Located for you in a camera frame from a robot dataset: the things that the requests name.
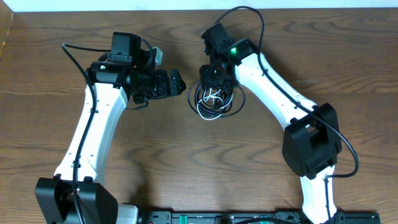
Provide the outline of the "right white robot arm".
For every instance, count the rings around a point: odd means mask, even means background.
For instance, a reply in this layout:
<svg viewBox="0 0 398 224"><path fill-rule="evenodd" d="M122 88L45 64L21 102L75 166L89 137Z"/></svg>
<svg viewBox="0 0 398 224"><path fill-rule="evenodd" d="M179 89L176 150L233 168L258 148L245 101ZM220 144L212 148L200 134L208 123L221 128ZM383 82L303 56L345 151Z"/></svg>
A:
<svg viewBox="0 0 398 224"><path fill-rule="evenodd" d="M198 99L197 111L214 106L209 114L219 118L231 104L233 88L251 90L284 130L282 155L300 177L305 218L311 223L335 221L331 180L342 150L335 109L328 103L318 106L294 90L250 40L205 37L203 41L210 62L200 68L205 95Z"/></svg>

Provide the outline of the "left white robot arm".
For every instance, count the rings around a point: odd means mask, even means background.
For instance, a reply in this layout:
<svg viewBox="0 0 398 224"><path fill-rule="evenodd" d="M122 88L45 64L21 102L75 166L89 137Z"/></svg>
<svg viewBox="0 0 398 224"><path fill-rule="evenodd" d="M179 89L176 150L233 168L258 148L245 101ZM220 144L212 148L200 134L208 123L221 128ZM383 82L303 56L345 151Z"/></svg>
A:
<svg viewBox="0 0 398 224"><path fill-rule="evenodd" d="M133 63L96 61L73 139L52 178L41 177L35 196L47 223L141 223L137 206L118 203L104 186L114 132L129 100L145 108L149 100L180 95L186 84L177 69L166 72Z"/></svg>

